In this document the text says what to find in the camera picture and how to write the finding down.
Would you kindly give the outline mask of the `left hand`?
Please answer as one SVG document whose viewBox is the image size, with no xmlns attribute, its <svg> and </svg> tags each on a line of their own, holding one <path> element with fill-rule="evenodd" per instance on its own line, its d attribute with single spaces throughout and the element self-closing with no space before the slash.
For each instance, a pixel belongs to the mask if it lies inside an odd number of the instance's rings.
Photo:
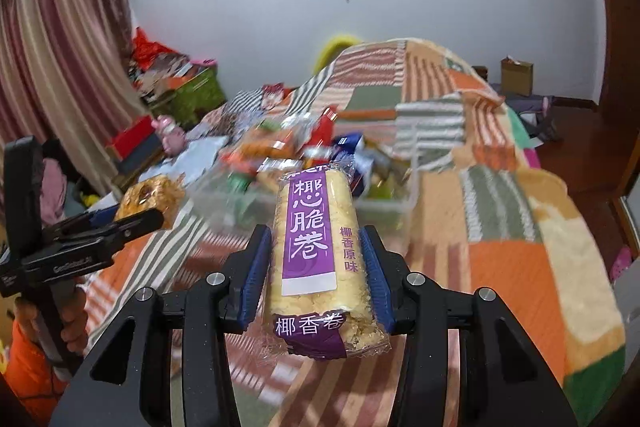
<svg viewBox="0 0 640 427">
<path fill-rule="evenodd" d="M 61 310 L 64 324 L 61 338 L 70 352 L 79 353 L 80 355 L 84 353 L 88 345 L 88 313 L 85 310 L 85 305 L 85 291 L 81 287 L 75 286 L 73 294 L 65 301 L 65 305 Z M 22 333 L 34 345 L 38 345 L 40 326 L 37 324 L 37 320 L 40 317 L 40 312 L 37 307 L 28 300 L 18 297 L 14 301 L 14 314 Z"/>
</svg>

